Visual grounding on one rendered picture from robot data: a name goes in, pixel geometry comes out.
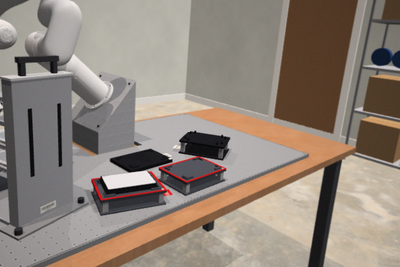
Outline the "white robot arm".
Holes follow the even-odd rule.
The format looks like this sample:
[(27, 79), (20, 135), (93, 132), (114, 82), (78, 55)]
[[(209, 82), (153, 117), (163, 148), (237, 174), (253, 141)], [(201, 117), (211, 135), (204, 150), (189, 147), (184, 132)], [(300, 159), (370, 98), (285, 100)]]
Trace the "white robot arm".
[[(28, 0), (0, 0), (0, 16), (8, 9)], [(82, 14), (72, 0), (41, 0), (37, 11), (39, 22), (47, 32), (30, 34), (25, 41), (29, 56), (59, 56), (57, 71), (72, 72), (72, 90), (95, 110), (107, 103), (113, 93), (110, 82), (101, 81), (73, 55), (82, 26)], [(15, 28), (0, 19), (0, 49), (13, 46), (17, 40)]]

